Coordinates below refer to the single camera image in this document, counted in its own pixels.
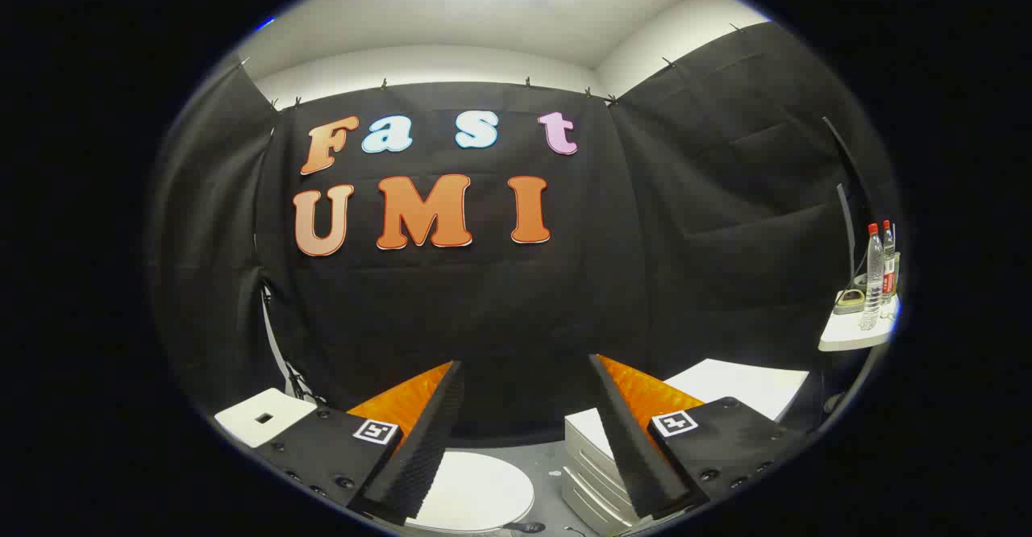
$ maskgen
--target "pink letter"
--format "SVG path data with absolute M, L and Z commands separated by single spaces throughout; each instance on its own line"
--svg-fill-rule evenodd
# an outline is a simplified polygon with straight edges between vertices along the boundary
M 577 145 L 567 140 L 565 130 L 574 129 L 573 122 L 567 122 L 558 112 L 546 114 L 538 119 L 538 124 L 545 125 L 545 139 L 556 154 L 571 155 L 577 152 Z

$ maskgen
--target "orange letter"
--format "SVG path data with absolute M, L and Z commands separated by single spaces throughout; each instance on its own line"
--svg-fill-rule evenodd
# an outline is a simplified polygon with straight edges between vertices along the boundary
M 345 130 L 358 128 L 358 117 L 352 116 L 336 122 L 330 122 L 325 126 L 312 128 L 309 136 L 312 137 L 312 146 L 309 147 L 309 161 L 301 166 L 302 175 L 311 175 L 333 164 L 333 158 L 329 151 L 341 152 L 344 149 L 344 141 L 348 139 Z
M 538 177 L 513 177 L 509 188 L 516 191 L 516 230 L 512 238 L 516 243 L 544 243 L 552 236 L 545 228 L 541 214 L 541 191 L 548 183 Z
M 380 181 L 384 193 L 384 233 L 377 247 L 388 251 L 404 249 L 409 244 L 401 234 L 401 221 L 416 245 L 422 247 L 430 232 L 433 219 L 438 229 L 430 238 L 434 247 L 465 247 L 473 235 L 465 230 L 463 200 L 470 179 L 462 175 L 445 175 L 438 179 L 424 202 L 409 177 L 391 177 Z
M 335 186 L 326 191 L 330 203 L 329 234 L 323 239 L 316 236 L 316 202 L 319 201 L 318 190 L 307 190 L 294 197 L 294 240 L 297 248 L 310 257 L 325 257 L 332 255 L 344 244 L 344 235 L 348 232 L 348 197 L 355 192 L 351 185 Z

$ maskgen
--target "plastic water bottle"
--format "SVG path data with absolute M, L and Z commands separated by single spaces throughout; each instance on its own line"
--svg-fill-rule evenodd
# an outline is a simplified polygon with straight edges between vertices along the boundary
M 885 241 L 882 245 L 884 280 L 881 282 L 881 317 L 889 317 L 889 301 L 896 293 L 896 236 L 893 236 L 893 227 L 888 220 L 882 224 L 885 228 Z
M 878 308 L 881 304 L 881 240 L 878 225 L 867 225 L 870 240 L 867 242 L 867 297 L 864 299 L 864 314 L 860 318 L 860 328 L 870 329 L 878 322 Z

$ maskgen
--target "gray floor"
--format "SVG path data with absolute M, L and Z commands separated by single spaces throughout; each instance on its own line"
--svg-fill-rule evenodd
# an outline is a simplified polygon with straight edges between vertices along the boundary
M 550 442 L 547 444 L 535 444 L 530 446 L 514 446 L 507 448 L 449 448 L 459 452 L 477 452 L 494 456 L 513 465 L 530 479 L 534 484 L 534 506 L 521 523 L 538 522 L 545 525 L 545 530 L 535 535 L 541 537 L 580 537 L 573 531 L 567 531 L 565 527 L 572 527 L 587 537 L 596 537 L 598 534 L 578 517 L 562 500 L 559 494 L 562 476 L 562 467 L 566 464 L 567 454 L 563 451 L 563 442 Z M 440 537 L 442 533 L 425 531 L 406 527 L 401 529 L 405 535 L 411 537 Z M 491 537 L 521 537 L 523 534 L 516 531 L 495 531 L 489 534 Z

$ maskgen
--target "letter s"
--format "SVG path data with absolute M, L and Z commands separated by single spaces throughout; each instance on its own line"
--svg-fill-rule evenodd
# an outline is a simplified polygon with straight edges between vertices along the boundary
M 455 134 L 455 143 L 461 148 L 487 148 L 498 139 L 498 117 L 493 112 L 472 109 L 463 112 L 455 119 L 455 127 L 461 131 Z

